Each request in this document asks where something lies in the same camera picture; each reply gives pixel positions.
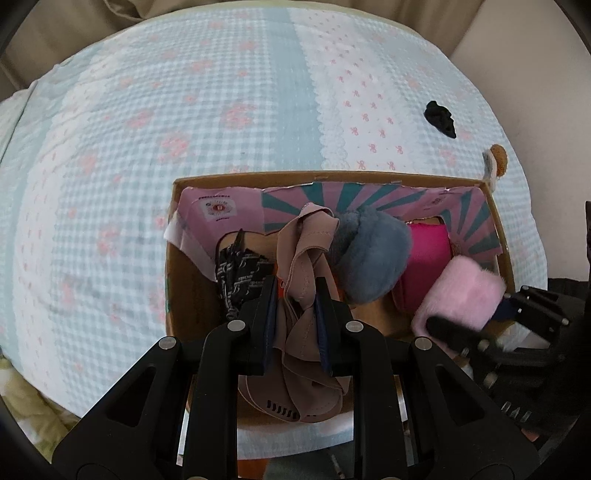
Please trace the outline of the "pink fluffy wristband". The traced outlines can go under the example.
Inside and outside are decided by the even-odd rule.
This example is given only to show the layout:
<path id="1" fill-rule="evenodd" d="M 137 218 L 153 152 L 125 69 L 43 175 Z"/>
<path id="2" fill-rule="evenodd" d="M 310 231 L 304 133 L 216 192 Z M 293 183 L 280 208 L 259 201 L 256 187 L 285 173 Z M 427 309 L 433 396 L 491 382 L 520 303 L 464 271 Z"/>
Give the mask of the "pink fluffy wristband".
<path id="1" fill-rule="evenodd" d="M 426 329 L 430 317 L 441 317 L 481 331 L 493 317 L 506 293 L 505 280 L 482 268 L 470 257 L 451 259 L 414 314 L 411 329 L 417 337 L 430 337 L 451 357 L 458 355 L 431 337 Z"/>

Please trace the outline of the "beige pink fabric mask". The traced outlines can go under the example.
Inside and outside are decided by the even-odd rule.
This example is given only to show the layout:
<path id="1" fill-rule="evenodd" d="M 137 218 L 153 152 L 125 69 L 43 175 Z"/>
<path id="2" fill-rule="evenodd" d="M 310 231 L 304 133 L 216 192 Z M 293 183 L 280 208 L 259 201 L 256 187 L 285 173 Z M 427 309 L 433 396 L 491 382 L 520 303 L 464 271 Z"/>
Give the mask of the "beige pink fabric mask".
<path id="1" fill-rule="evenodd" d="M 254 408 L 284 422 L 317 423 L 338 415 L 349 391 L 348 377 L 322 368 L 314 304 L 315 280 L 327 281 L 329 298 L 339 298 L 327 253 L 339 219 L 308 203 L 276 237 L 280 298 L 270 364 L 262 376 L 240 376 L 238 391 Z"/>

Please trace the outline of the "black white patterned scrunchie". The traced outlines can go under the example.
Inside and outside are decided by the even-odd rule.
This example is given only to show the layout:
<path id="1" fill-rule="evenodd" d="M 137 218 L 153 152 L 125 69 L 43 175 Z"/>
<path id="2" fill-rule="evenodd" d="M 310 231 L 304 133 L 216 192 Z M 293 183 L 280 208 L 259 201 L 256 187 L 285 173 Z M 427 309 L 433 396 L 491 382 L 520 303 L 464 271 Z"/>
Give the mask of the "black white patterned scrunchie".
<path id="1" fill-rule="evenodd" d="M 228 321 L 238 320 L 245 303 L 259 298 L 264 281 L 273 275 L 274 263 L 245 246 L 245 231 L 218 250 L 215 278 Z"/>

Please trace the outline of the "grey blue fluffy item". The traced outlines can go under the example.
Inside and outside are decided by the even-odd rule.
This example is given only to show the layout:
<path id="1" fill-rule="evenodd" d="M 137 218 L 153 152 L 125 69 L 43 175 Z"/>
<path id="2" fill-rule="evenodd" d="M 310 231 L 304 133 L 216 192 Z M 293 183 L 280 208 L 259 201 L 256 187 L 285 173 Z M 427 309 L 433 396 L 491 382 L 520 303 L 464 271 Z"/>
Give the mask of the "grey blue fluffy item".
<path id="1" fill-rule="evenodd" d="M 338 213 L 327 254 L 335 282 L 353 305 L 369 304 L 388 292 L 405 272 L 413 248 L 410 226 L 373 207 Z"/>

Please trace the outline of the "magenta cloth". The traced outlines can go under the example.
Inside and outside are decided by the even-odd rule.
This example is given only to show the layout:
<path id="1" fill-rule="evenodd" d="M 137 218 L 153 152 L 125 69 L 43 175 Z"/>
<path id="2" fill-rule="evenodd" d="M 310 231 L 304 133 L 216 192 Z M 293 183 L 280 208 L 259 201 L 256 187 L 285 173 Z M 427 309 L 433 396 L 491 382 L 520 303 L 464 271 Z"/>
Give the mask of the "magenta cloth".
<path id="1" fill-rule="evenodd" d="M 413 246 L 407 267 L 393 289 L 394 304 L 404 315 L 414 315 L 425 296 L 453 258 L 445 224 L 439 218 L 408 224 Z"/>

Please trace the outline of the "brown plush white sock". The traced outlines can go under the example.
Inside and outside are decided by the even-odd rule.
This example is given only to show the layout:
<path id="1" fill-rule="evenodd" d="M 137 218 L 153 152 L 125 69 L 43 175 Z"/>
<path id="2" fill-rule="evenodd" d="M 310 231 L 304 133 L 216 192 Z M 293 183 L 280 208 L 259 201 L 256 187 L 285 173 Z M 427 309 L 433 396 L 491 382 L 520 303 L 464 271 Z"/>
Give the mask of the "brown plush white sock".
<path id="1" fill-rule="evenodd" d="M 485 163 L 483 181 L 487 184 L 490 192 L 493 193 L 496 189 L 498 179 L 503 177 L 507 171 L 507 152 L 502 145 L 493 144 L 483 152 L 483 159 Z"/>

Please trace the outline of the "cardboard box tray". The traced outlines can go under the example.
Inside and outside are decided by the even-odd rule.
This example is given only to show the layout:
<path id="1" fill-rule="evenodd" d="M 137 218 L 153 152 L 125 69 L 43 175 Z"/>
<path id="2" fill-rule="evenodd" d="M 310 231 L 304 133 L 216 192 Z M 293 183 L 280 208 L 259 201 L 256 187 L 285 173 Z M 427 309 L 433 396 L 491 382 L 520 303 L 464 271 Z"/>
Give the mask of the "cardboard box tray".
<path id="1" fill-rule="evenodd" d="M 273 425 L 238 393 L 233 355 L 204 354 L 209 332 L 228 321 L 214 281 L 217 244 L 239 229 L 269 237 L 305 203 L 331 209 L 383 206 L 401 218 L 452 212 L 455 248 L 495 269 L 515 289 L 501 219 L 481 180 L 373 171 L 286 171 L 180 178 L 172 188 L 166 247 L 166 332 L 191 354 L 186 410 L 193 419 Z"/>

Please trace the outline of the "green blanket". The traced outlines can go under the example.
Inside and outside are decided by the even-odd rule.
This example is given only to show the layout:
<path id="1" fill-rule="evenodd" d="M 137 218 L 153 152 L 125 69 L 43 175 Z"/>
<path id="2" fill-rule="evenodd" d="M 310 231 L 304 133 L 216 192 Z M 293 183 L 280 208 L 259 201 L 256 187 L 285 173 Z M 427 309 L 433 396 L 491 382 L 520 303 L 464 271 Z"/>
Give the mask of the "green blanket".
<path id="1" fill-rule="evenodd" d="M 46 398 L 1 355 L 0 393 L 27 439 L 49 462 L 57 445 L 80 418 Z"/>

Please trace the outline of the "blue checkered floral bedspread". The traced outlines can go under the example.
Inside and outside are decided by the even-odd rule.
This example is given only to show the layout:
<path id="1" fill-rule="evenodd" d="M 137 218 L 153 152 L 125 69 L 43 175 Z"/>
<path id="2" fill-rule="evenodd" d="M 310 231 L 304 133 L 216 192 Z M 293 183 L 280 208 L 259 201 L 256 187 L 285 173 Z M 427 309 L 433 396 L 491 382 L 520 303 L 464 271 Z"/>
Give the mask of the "blue checkered floral bedspread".
<path id="1" fill-rule="evenodd" d="M 452 139 L 427 122 L 436 101 Z M 509 138 L 410 28 L 334 6 L 235 2 L 144 21 L 1 105 L 1 350 L 84 415 L 165 331 L 182 177 L 373 171 L 482 179 Z"/>

